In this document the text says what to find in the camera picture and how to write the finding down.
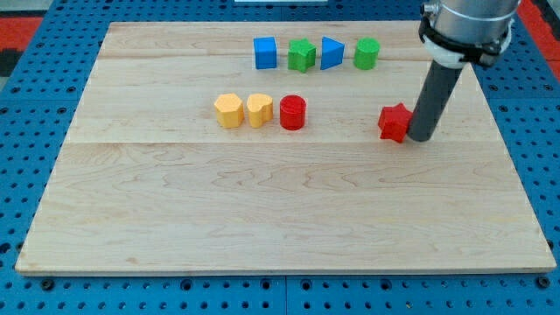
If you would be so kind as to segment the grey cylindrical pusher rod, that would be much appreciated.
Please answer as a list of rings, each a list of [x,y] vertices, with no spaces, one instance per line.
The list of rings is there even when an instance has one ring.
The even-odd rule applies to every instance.
[[[407,131],[409,138],[416,142],[426,142],[431,139],[461,72],[461,68],[448,68],[436,61],[430,63],[430,69],[409,121]]]

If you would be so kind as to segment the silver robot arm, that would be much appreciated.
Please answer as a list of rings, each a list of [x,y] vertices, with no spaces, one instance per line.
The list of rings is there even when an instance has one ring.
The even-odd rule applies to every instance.
[[[431,139],[465,65],[492,67],[508,49],[520,0],[431,0],[420,7],[418,36],[432,56],[409,123],[416,142]]]

